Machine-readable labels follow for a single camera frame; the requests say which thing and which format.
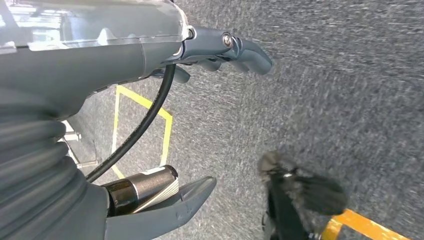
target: metal bolt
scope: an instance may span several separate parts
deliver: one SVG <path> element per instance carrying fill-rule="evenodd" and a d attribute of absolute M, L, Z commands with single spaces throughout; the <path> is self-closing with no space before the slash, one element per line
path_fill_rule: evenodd
<path fill-rule="evenodd" d="M 222 42 L 229 49 L 233 47 L 233 38 L 227 32 L 222 35 Z"/>

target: gray carpet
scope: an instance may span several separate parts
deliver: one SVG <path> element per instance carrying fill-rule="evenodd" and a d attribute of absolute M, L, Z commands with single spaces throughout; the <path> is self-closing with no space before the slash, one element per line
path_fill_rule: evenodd
<path fill-rule="evenodd" d="M 281 149 L 340 180 L 349 208 L 410 239 L 424 239 L 424 2 L 414 0 L 180 0 L 192 25 L 228 29 L 274 59 L 272 74 L 188 67 L 164 105 L 174 117 L 169 163 L 182 182 L 217 177 L 210 199 L 162 240 L 262 239 L 265 192 L 256 162 Z M 126 87 L 153 99 L 160 81 Z M 80 159 L 111 151 L 115 92 L 87 100 L 70 120 Z M 122 99 L 118 143 L 146 109 Z M 159 164 L 164 120 L 118 167 Z M 108 172 L 98 183 L 116 179 Z M 366 239 L 344 229 L 340 239 Z"/>

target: gray plastic part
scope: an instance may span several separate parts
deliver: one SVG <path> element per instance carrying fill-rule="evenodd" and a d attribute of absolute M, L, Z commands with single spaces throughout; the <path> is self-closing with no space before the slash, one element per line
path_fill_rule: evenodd
<path fill-rule="evenodd" d="M 254 42 L 233 37 L 232 51 L 222 56 L 232 59 L 231 63 L 241 72 L 252 71 L 265 75 L 271 71 L 273 62 L 268 55 Z"/>
<path fill-rule="evenodd" d="M 175 53 L 180 42 L 31 51 L 0 57 L 0 105 L 38 109 L 63 119 L 87 96 L 112 84 L 144 78 Z"/>
<path fill-rule="evenodd" d="M 106 240 L 150 240 L 187 223 L 211 194 L 217 180 L 205 177 L 180 187 L 173 197 L 141 213 L 107 219 Z"/>
<path fill-rule="evenodd" d="M 66 131 L 59 121 L 76 114 L 90 93 L 149 76 L 180 46 L 20 47 L 0 54 L 0 239 L 105 238 L 108 193 L 66 156 L 68 147 L 57 142 Z"/>
<path fill-rule="evenodd" d="M 211 60 L 200 60 L 197 62 L 197 64 L 199 64 L 200 66 L 202 66 L 204 69 L 210 71 L 210 72 L 215 72 L 218 71 L 218 69 L 220 69 L 221 67 L 221 62 L 220 61 L 211 61 Z"/>
<path fill-rule="evenodd" d="M 184 54 L 181 60 L 197 61 L 208 56 L 215 58 L 216 55 L 221 55 L 230 50 L 223 43 L 223 35 L 227 31 L 199 26 L 192 30 L 194 36 L 192 39 L 184 41 Z"/>
<path fill-rule="evenodd" d="M 175 74 L 173 76 L 174 81 L 180 84 L 185 84 L 190 80 L 191 75 L 180 66 L 176 66 Z"/>

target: yellow floor marking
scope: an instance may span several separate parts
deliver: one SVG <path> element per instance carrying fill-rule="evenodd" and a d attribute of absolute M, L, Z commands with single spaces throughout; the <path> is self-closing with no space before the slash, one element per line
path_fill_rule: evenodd
<path fill-rule="evenodd" d="M 118 114 L 119 114 L 119 103 L 120 103 L 120 93 L 116 89 L 116 98 L 115 98 L 115 114 L 113 119 L 113 134 L 112 134 L 112 153 L 117 149 L 117 135 L 118 135 Z M 118 176 L 119 179 L 124 179 L 125 176 L 118 169 L 117 165 L 112 166 L 112 170 Z"/>
<path fill-rule="evenodd" d="M 113 134 L 112 134 L 112 153 L 117 149 L 118 119 L 119 119 L 119 107 L 120 107 L 121 94 L 130 98 L 131 100 L 135 101 L 136 103 L 142 105 L 143 107 L 147 109 L 149 109 L 153 104 L 153 102 L 150 101 L 149 99 L 140 96 L 139 94 L 129 90 L 126 87 L 123 87 L 120 85 L 116 86 L 115 113 L 114 113 L 114 119 L 113 119 Z M 169 112 L 167 112 L 163 108 L 161 108 L 157 114 L 165 119 L 165 131 L 163 134 L 162 156 L 160 158 L 160 166 L 163 166 L 167 164 L 173 117 Z M 112 166 L 112 170 L 120 179 L 125 178 L 125 176 L 118 169 L 116 164 Z"/>
<path fill-rule="evenodd" d="M 380 224 L 347 209 L 342 215 L 333 217 L 322 235 L 323 240 L 336 240 L 342 225 L 365 235 L 372 240 L 410 240 Z"/>
<path fill-rule="evenodd" d="M 133 91 L 129 90 L 128 88 L 123 87 L 121 85 L 116 86 L 116 91 L 119 92 L 120 94 L 127 96 L 128 98 L 134 100 L 135 102 L 144 106 L 147 109 L 149 109 L 153 104 L 153 102 L 150 101 L 149 99 L 142 97 L 142 96 L 138 95 L 137 93 L 135 93 L 135 92 L 133 92 Z M 157 114 L 165 119 L 165 131 L 163 133 L 163 144 L 162 144 L 162 157 L 160 158 L 160 165 L 163 166 L 163 165 L 167 164 L 173 117 L 169 112 L 167 112 L 163 108 L 160 108 L 160 110 Z"/>

